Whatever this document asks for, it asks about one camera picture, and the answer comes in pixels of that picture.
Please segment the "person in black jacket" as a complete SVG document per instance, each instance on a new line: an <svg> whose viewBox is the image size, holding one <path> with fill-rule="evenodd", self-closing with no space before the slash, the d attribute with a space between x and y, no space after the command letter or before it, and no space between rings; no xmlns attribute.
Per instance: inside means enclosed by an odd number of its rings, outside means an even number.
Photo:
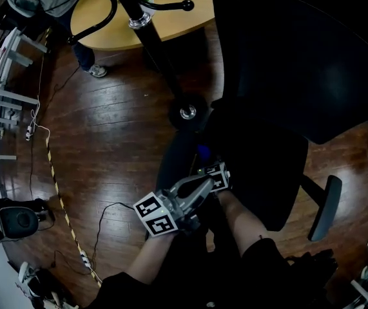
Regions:
<svg viewBox="0 0 368 309"><path fill-rule="evenodd" d="M218 198L199 209L200 228L178 233L150 285L126 271L104 279L86 309L321 309L325 290L298 285L269 238L240 255Z"/></svg>

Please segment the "person's right forearm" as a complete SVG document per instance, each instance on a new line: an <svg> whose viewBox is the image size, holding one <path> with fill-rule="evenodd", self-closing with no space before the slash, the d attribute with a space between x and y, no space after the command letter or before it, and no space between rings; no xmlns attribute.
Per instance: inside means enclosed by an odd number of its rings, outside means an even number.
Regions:
<svg viewBox="0 0 368 309"><path fill-rule="evenodd" d="M241 256L262 238L267 237L264 224L230 191L218 193L218 200Z"/></svg>

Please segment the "person's left forearm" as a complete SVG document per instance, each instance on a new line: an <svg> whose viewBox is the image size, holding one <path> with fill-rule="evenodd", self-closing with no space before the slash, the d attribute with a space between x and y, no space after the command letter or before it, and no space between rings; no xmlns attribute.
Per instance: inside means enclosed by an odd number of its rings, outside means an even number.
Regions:
<svg viewBox="0 0 368 309"><path fill-rule="evenodd" d="M177 232L149 237L126 273L146 285L152 284L168 254Z"/></svg>

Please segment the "round wooden table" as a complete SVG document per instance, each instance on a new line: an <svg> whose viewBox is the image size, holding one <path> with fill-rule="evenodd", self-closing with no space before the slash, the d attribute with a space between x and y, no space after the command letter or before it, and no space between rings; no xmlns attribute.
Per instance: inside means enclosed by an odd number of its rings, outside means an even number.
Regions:
<svg viewBox="0 0 368 309"><path fill-rule="evenodd" d="M155 0L158 4L183 0ZM151 18L162 41L197 30L214 20L213 0L192 0L194 9L156 11ZM110 0L78 0L72 14L71 29L77 34L104 20L111 10ZM138 48L141 43L128 26L129 17L118 5L114 18L100 30L86 36L80 43L94 50L115 51Z"/></svg>

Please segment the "black bag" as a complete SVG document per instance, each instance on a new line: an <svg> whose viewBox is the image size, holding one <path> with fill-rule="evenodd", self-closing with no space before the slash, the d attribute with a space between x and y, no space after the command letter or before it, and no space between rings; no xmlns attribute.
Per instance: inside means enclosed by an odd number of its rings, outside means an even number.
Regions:
<svg viewBox="0 0 368 309"><path fill-rule="evenodd" d="M290 267L296 283L308 290L323 288L338 268L332 249L314 255L306 252L300 257L289 256Z"/></svg>

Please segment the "black coat rack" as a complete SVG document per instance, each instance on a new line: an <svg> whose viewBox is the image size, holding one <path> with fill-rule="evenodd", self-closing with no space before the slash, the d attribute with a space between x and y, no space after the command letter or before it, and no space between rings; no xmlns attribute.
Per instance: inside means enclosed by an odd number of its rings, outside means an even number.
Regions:
<svg viewBox="0 0 368 309"><path fill-rule="evenodd" d="M183 92L179 80L168 59L162 41L151 20L151 15L142 9L143 6L151 10L184 10L194 8L194 2L183 0L178 3L155 4L146 0L110 0L111 9L103 21L68 38L68 44L74 45L84 37L104 28L114 18L117 5L121 4L129 16L128 26L135 32L154 65L164 77L174 99L169 108L169 121L176 128L183 131L198 131L208 113L208 104L201 95Z"/></svg>

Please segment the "black office chair seat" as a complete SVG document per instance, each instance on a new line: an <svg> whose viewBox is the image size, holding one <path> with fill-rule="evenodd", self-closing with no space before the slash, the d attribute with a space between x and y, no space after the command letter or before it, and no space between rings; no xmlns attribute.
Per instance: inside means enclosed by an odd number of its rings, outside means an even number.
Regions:
<svg viewBox="0 0 368 309"><path fill-rule="evenodd" d="M282 230L300 188L308 141L240 111L220 109L210 114L204 138L225 162L233 194L267 230Z"/></svg>

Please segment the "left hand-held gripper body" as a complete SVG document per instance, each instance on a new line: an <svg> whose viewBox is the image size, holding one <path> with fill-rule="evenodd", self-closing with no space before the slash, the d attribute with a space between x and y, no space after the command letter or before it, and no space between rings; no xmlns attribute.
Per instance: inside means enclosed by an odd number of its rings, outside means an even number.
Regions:
<svg viewBox="0 0 368 309"><path fill-rule="evenodd" d="M177 194L162 190L147 194L133 205L133 209L150 236L156 237L175 231L190 234L200 227L196 210L203 202L204 200L194 207L180 207Z"/></svg>

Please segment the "black office chair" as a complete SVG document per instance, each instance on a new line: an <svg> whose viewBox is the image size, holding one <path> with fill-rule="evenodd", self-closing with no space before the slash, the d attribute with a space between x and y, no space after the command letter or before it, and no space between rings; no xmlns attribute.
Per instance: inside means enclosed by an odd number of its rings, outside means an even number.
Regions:
<svg viewBox="0 0 368 309"><path fill-rule="evenodd" d="M324 144L368 121L368 0L213 0L215 109Z"/></svg>

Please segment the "blue cloth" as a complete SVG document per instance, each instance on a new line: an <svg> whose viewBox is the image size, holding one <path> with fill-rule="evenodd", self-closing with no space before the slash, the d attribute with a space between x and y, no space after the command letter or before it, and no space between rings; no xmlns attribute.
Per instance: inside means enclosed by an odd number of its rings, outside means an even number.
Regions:
<svg viewBox="0 0 368 309"><path fill-rule="evenodd" d="M198 144L197 145L197 154L201 161L208 161L211 156L211 151L208 146Z"/></svg>

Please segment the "black white round device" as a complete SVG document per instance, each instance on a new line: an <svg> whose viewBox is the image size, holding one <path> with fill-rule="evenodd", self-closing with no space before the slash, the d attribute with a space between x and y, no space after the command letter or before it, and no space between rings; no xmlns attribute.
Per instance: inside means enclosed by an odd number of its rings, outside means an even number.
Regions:
<svg viewBox="0 0 368 309"><path fill-rule="evenodd" d="M18 241L35 234L44 221L55 222L55 216L45 200L0 198L0 243Z"/></svg>

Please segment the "yellow black floor tape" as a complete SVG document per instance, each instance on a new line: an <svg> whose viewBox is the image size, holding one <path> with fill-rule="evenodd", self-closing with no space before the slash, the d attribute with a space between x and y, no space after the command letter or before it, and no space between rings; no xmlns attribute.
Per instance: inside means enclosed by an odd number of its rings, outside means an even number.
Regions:
<svg viewBox="0 0 368 309"><path fill-rule="evenodd" d="M55 175L55 169L53 167L52 154L51 154L51 149L50 149L50 135L48 135L45 139L45 146L46 146L46 151L47 151L48 162L49 162L49 165L50 165L50 171L51 171L53 183L54 183L54 186L55 186L56 195L59 199L59 203L60 203L61 209L64 213L64 218L65 218L66 224L67 224L67 226L70 230L70 234L71 234L71 236L73 238L73 241L75 242L75 245L76 245L77 250L79 252L80 250L83 250L83 249L81 248L79 240L77 239L75 231L72 227L69 215L66 211L66 207L65 207L65 204L64 204L64 201L63 201L63 197L61 195L61 192L59 190L59 186L58 186L58 183L57 183L57 178L56 178L56 175ZM91 277L93 278L93 280L97 283L98 287L100 288L102 286L102 280L97 275L96 271L94 271L94 269L92 269L92 270L88 269L88 271L89 271L89 274L91 275Z"/></svg>

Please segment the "white power strip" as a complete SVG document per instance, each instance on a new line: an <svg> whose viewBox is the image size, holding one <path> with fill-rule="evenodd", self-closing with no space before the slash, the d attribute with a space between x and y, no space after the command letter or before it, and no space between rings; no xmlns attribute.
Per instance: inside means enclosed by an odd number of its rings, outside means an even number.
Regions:
<svg viewBox="0 0 368 309"><path fill-rule="evenodd" d="M90 269L90 270L92 270L93 268L92 268L90 259L89 259L88 255L85 253L85 251L80 250L79 253L80 253L82 262L85 265L85 267L88 268L88 269Z"/></svg>

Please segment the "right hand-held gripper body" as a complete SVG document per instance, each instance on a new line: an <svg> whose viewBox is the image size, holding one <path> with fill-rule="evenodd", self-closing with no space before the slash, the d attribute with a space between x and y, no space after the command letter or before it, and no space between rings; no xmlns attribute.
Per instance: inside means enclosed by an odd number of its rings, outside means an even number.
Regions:
<svg viewBox="0 0 368 309"><path fill-rule="evenodd" d="M217 192L229 187L229 179L231 177L225 162L216 162L213 165L199 169L199 175L207 175L214 181L211 192Z"/></svg>

